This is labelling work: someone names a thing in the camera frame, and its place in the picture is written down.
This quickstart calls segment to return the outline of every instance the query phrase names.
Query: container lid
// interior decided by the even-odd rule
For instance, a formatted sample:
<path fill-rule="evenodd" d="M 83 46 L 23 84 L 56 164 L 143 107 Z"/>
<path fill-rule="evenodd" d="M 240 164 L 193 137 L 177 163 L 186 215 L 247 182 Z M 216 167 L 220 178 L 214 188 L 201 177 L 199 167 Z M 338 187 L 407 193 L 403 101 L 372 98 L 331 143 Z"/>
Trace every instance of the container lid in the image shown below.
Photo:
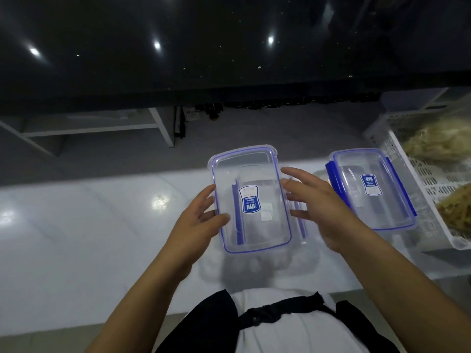
<path fill-rule="evenodd" d="M 290 204 L 280 185 L 273 146 L 250 146 L 214 155 L 208 168 L 216 184 L 216 208 L 231 215 L 221 228 L 228 253 L 280 247 L 291 242 L 293 233 L 300 233 L 300 224 L 288 212 Z"/>
<path fill-rule="evenodd" d="M 414 207 L 389 158 L 378 149 L 330 154 L 326 165 L 333 189 L 374 231 L 410 228 Z"/>

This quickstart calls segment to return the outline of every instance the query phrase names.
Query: white plastic basket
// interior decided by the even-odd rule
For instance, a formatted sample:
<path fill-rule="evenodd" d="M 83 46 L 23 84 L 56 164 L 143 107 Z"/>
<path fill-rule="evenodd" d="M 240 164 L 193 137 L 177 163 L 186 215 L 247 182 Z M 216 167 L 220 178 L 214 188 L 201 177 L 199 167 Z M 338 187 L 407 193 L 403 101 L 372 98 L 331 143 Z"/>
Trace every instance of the white plastic basket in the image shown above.
<path fill-rule="evenodd" d="M 411 238 L 421 251 L 471 249 L 471 237 L 447 228 L 435 204 L 456 188 L 471 182 L 471 159 L 456 165 L 436 166 L 409 158 L 400 141 L 417 129 L 424 118 L 441 114 L 431 111 L 385 113 L 365 132 L 365 138 L 391 160 L 415 211 L 417 226 Z"/>

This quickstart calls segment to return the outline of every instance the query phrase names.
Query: black glossy countertop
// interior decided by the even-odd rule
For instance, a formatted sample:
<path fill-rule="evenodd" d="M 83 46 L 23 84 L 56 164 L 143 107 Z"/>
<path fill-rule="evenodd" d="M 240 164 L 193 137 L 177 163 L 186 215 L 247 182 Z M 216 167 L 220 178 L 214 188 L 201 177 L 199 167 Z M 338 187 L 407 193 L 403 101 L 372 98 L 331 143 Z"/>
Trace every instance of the black glossy countertop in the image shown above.
<path fill-rule="evenodd" d="M 471 0 L 0 0 L 0 111 L 471 85 Z"/>

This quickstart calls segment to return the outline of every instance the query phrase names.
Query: plastic container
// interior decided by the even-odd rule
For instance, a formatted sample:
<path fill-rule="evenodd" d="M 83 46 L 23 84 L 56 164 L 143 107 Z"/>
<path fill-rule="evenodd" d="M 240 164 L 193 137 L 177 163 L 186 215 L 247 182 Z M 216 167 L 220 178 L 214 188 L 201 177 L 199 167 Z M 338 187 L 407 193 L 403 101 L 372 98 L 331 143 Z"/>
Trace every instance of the plastic container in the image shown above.
<path fill-rule="evenodd" d="M 417 214 L 390 160 L 378 149 L 336 151 L 326 165 L 333 189 L 374 231 L 411 229 Z"/>
<path fill-rule="evenodd" d="M 280 185 L 273 146 L 250 146 L 214 155 L 208 168 L 216 184 L 215 205 L 231 220 L 221 228 L 224 249 L 231 254 L 284 246 L 306 237 L 302 221 L 289 214 L 295 204 Z"/>

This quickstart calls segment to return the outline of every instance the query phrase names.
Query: person's left hand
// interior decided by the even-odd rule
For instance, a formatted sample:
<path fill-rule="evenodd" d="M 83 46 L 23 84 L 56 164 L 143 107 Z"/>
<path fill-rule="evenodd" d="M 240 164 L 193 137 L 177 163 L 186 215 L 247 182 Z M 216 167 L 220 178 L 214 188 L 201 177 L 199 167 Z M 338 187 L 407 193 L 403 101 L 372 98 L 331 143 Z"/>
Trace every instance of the person's left hand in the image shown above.
<path fill-rule="evenodd" d="M 214 210 L 205 212 L 214 202 L 214 197 L 208 196 L 215 188 L 216 185 L 212 184 L 195 197 L 178 218 L 157 255 L 157 259 L 165 261 L 167 267 L 176 270 L 180 280 L 188 276 L 191 266 L 203 255 L 211 238 L 230 220 L 229 214 L 216 215 Z"/>

